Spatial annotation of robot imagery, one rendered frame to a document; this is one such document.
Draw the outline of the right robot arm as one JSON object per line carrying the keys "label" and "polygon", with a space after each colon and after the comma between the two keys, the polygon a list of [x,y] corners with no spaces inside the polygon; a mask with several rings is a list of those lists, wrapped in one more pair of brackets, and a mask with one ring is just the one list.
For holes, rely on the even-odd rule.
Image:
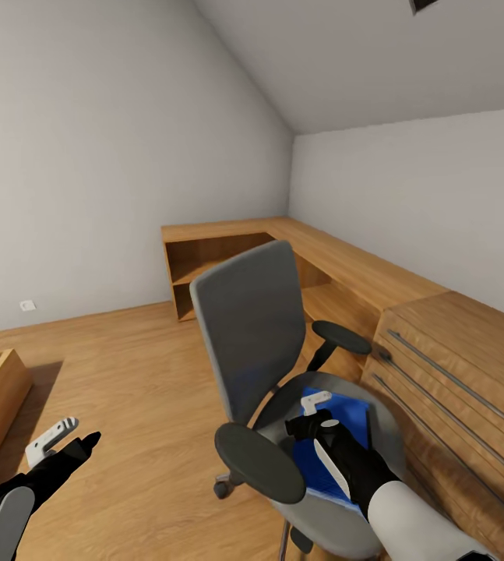
{"label": "right robot arm", "polygon": [[287,434],[314,442],[320,460],[359,505],[392,561],[500,561],[400,482],[384,458],[366,450],[328,409],[315,408],[331,399],[322,390],[303,397],[301,416],[285,421]]}

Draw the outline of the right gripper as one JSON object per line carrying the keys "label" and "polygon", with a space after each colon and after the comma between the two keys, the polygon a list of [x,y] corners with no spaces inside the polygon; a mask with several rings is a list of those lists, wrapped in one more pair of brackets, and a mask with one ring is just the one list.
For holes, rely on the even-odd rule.
{"label": "right gripper", "polygon": [[[292,418],[290,421],[285,421],[287,434],[293,435],[295,439],[300,442],[301,440],[311,438],[311,424],[317,419],[329,418],[330,412],[326,408],[319,409],[315,415],[303,416]],[[312,439],[312,438],[311,438]]]}

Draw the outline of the folder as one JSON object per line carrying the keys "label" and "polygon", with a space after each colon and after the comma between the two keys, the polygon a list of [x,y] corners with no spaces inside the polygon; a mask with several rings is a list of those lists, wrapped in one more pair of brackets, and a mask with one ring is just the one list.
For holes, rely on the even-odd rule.
{"label": "folder", "polygon": [[[305,387],[303,397],[318,393],[320,390]],[[326,408],[330,416],[342,422],[350,434],[366,450],[372,448],[372,433],[368,402],[331,393],[332,399],[315,406],[316,409]],[[295,441],[292,459],[303,472],[307,484],[306,493],[329,503],[361,513],[358,504],[353,504],[336,480],[320,460],[310,439]]]}

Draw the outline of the swivel chair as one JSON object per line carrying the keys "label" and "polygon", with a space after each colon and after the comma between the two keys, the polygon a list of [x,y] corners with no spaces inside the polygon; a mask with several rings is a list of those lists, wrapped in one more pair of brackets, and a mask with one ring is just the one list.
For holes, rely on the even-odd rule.
{"label": "swivel chair", "polygon": [[[199,327],[229,423],[214,436],[230,474],[215,477],[222,499],[226,481],[244,483],[263,494],[285,518],[278,561],[284,561],[290,530],[303,553],[314,543],[346,559],[380,561],[383,545],[362,513],[308,493],[305,476],[292,459],[295,437],[285,421],[300,417],[305,387],[368,402],[372,447],[405,483],[406,449],[397,420],[374,394],[348,379],[318,372],[336,347],[359,355],[373,347],[344,326],[316,320],[312,330],[325,339],[306,372],[282,387],[294,368],[306,336],[294,250],[284,239],[232,256],[193,279],[189,285]],[[269,392],[273,396],[252,419]]]}

